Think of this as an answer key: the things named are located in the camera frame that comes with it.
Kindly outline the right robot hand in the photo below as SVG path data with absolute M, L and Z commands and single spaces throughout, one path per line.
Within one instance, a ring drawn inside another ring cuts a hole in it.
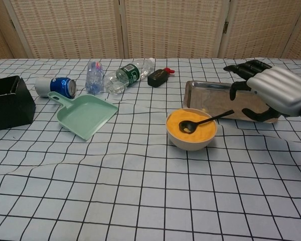
M 268 110 L 262 113 L 256 113 L 248 108 L 242 109 L 248 118 L 265 122 L 281 115 L 301 117 L 301 77 L 295 73 L 270 66 L 260 60 L 228 65 L 224 70 L 233 72 L 243 79 L 231 85 L 229 91 L 231 100 L 235 99 L 239 90 L 250 91 L 269 106 Z

